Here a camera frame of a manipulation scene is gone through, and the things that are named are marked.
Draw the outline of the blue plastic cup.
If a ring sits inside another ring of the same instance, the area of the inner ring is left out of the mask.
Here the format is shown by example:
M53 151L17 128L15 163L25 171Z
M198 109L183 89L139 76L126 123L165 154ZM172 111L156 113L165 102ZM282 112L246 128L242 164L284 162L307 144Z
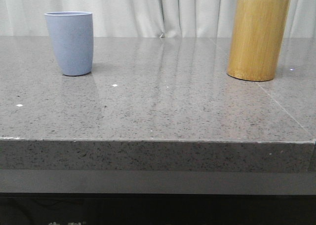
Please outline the blue plastic cup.
M90 73L94 50L92 13L50 12L44 16L62 74L81 76Z

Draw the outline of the bamboo cylindrical holder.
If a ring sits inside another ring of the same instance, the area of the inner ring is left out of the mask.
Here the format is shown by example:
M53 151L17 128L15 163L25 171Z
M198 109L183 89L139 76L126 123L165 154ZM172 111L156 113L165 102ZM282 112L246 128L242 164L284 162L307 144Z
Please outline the bamboo cylindrical holder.
M275 77L290 0L237 0L227 74L255 82Z

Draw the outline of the white curtain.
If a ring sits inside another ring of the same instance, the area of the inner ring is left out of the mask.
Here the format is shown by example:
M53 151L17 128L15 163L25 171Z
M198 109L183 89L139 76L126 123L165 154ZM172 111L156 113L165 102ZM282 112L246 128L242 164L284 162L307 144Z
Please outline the white curtain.
M237 0L0 0L3 36L46 36L44 14L92 12L97 37L228 38Z

